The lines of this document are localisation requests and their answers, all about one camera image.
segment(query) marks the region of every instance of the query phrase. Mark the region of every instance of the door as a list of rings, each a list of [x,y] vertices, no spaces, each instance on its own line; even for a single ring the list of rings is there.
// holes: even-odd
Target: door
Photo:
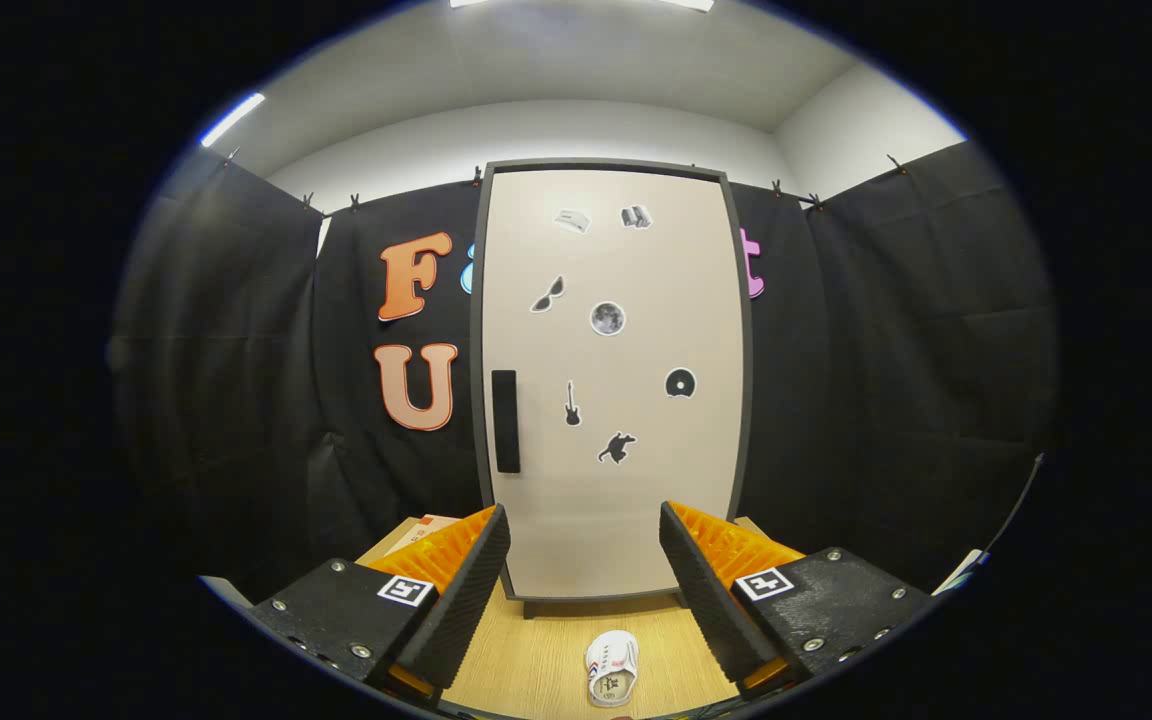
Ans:
[[[677,586],[660,502],[732,517],[749,301],[721,173],[622,161],[488,166],[473,280],[485,500],[526,600]]]

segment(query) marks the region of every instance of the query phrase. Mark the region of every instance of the black metal plate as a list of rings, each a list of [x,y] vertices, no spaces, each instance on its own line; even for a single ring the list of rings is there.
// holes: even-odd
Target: black metal plate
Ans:
[[[813,675],[881,643],[929,601],[919,589],[841,547],[736,579],[732,593],[772,643]],[[823,644],[805,650],[813,639]]]
[[[333,559],[249,612],[309,655],[366,680],[388,667],[435,601],[431,583]],[[353,652],[356,643],[367,657]]]

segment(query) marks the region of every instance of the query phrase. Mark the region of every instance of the guitar sticker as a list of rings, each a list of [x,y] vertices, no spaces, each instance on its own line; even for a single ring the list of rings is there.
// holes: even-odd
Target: guitar sticker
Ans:
[[[567,410],[567,424],[571,427],[579,425],[579,406],[576,406],[576,400],[573,397],[573,382],[567,381],[567,406],[563,406]]]

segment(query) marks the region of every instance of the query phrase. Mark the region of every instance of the pink letter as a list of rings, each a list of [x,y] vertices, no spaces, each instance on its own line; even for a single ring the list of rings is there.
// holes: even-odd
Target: pink letter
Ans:
[[[745,237],[745,228],[740,229],[740,241],[745,245],[745,278],[749,278],[749,296],[758,297],[759,295],[763,295],[763,287],[765,283],[763,282],[763,278],[755,278],[755,273],[750,272],[749,256],[752,255],[756,258],[763,249],[761,247],[758,247],[758,243]]]

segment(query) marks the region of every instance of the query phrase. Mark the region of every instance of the black fabric backdrop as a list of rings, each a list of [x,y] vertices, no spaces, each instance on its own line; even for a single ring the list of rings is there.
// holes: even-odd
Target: black fabric backdrop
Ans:
[[[316,211],[219,164],[187,159],[147,212],[111,358],[132,462],[191,567],[264,598],[408,515],[480,509],[460,282],[480,191],[338,211],[314,263]],[[732,184],[765,283],[737,511],[931,591],[1020,498],[1055,401],[1055,318],[1037,241],[972,143],[905,168],[824,210]],[[381,323],[380,252],[439,232],[452,251],[424,309]],[[460,348],[452,419],[403,429],[372,351],[411,348],[423,407],[434,342]]]
[[[109,342],[132,470],[183,564],[264,598],[316,559],[310,310],[323,219],[198,150],[147,205]]]
[[[984,547],[1018,500],[1055,396],[1055,324],[1037,241],[970,143],[804,211],[732,184],[765,290],[751,301],[755,407],[738,511],[804,552],[841,544],[923,589]],[[320,547],[358,552],[407,515],[482,507],[458,276],[479,190],[425,188],[332,219],[317,263],[314,373],[329,472]],[[447,232],[418,314],[380,323],[385,247]],[[371,353],[452,342],[453,415],[414,432],[385,414]],[[340,511],[357,509],[357,515]]]

